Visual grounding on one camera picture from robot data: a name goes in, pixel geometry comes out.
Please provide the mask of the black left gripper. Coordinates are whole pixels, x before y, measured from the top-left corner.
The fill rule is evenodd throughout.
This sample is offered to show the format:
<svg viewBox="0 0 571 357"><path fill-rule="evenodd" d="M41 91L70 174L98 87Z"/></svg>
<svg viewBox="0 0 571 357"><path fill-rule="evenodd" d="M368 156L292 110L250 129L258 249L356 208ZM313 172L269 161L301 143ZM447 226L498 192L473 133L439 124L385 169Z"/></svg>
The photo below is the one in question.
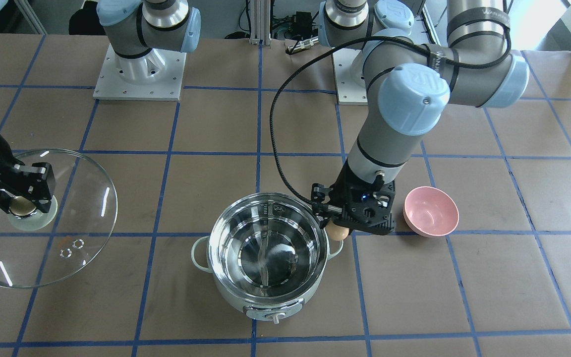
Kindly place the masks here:
<svg viewBox="0 0 571 357"><path fill-rule="evenodd" d="M329 187L319 183L311 186L311 209L320 219L321 229L332 221L372 235L389 235L396 224L392 214L395 182L383 172L374 174L373 181L362 180L346 162L338 178Z"/></svg>

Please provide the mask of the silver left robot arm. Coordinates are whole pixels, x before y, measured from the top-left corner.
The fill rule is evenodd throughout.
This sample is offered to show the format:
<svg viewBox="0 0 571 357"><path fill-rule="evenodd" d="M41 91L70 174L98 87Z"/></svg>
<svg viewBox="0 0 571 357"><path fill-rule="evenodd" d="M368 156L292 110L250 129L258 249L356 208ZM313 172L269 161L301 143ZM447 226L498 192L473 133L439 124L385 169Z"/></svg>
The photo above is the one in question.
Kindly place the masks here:
<svg viewBox="0 0 571 357"><path fill-rule="evenodd" d="M351 231L386 235L394 229L394 181L448 104L507 108L523 95L529 67L512 54L504 0L449 0L447 45L415 44L414 17L399 0L326 0L320 43L359 49L368 115L328 192L340 212L322 228L341 241Z"/></svg>

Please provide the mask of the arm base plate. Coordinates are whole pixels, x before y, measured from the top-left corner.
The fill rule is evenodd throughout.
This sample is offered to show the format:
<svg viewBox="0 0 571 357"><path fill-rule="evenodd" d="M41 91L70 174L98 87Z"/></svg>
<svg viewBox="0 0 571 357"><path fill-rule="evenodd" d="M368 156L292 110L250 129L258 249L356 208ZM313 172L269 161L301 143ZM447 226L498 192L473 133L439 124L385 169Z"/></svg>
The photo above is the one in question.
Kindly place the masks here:
<svg viewBox="0 0 571 357"><path fill-rule="evenodd" d="M361 50L341 49L332 54L338 104L366 106L367 95L363 79L363 54Z"/></svg>
<svg viewBox="0 0 571 357"><path fill-rule="evenodd" d="M153 49L144 57L125 59L109 46L93 98L178 102L187 54Z"/></svg>

